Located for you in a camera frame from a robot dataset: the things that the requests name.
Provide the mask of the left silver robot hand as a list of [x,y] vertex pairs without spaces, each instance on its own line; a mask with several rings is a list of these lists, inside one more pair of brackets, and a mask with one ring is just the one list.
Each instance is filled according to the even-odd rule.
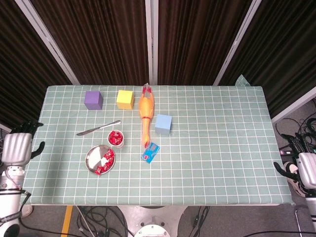
[[42,141],[37,150],[32,151],[32,142],[38,127],[43,123],[37,121],[27,121],[5,136],[2,163],[6,166],[25,166],[31,159],[39,156],[45,147]]

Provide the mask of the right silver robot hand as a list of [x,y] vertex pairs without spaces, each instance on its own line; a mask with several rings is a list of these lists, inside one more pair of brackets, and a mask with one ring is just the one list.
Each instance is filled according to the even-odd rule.
[[298,168],[296,173],[287,171],[274,162],[277,172],[293,181],[296,181],[304,191],[316,189],[316,154],[313,153],[311,146],[306,139],[295,133],[295,137],[288,134],[281,134],[281,137],[289,142],[289,146],[293,151],[294,165]]

